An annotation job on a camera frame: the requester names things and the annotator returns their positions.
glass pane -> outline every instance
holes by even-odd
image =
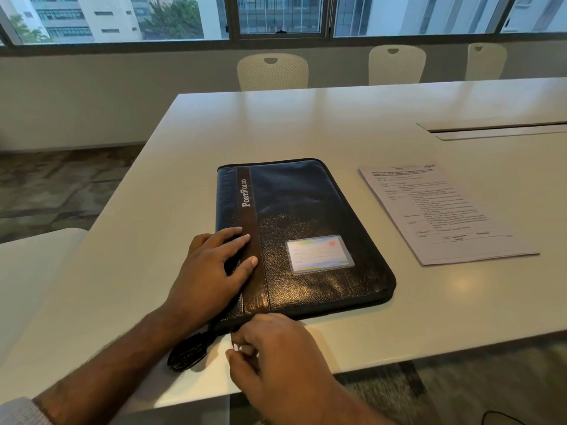
[[[499,0],[338,0],[335,36],[482,34]]]
[[[241,34],[319,33],[322,0],[238,0]]]
[[[503,33],[558,33],[567,31],[565,0],[516,0]]]
[[[26,44],[229,37],[224,0],[0,0]]]

portfolio spine strap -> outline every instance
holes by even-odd
[[[260,230],[254,203],[252,175],[248,167],[237,167],[238,210],[237,217],[242,234],[250,234],[250,241],[241,260],[255,256],[258,264],[242,292],[244,314],[266,313],[270,310],[268,286],[260,247]]]

cable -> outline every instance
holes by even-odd
[[[486,419],[486,417],[489,414],[497,414],[497,415],[502,415],[502,416],[506,416],[508,419],[512,419],[512,421],[516,421],[518,423],[521,423],[522,425],[526,425],[525,423],[523,423],[522,421],[520,421],[519,419],[513,418],[510,415],[507,415],[506,413],[502,413],[501,411],[497,411],[497,410],[486,410],[484,412],[483,418],[480,420],[480,425],[484,425],[484,420]]]

tree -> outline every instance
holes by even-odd
[[[203,27],[197,0],[174,0],[158,6],[150,3],[151,17],[140,24],[148,40],[203,38]]]
[[[12,27],[20,37],[23,43],[50,43],[53,42],[50,37],[45,35],[39,29],[30,29],[24,22],[21,14],[13,14],[10,16]]]

stack of papers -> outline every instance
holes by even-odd
[[[434,164],[359,171],[423,265],[539,253],[452,186]]]

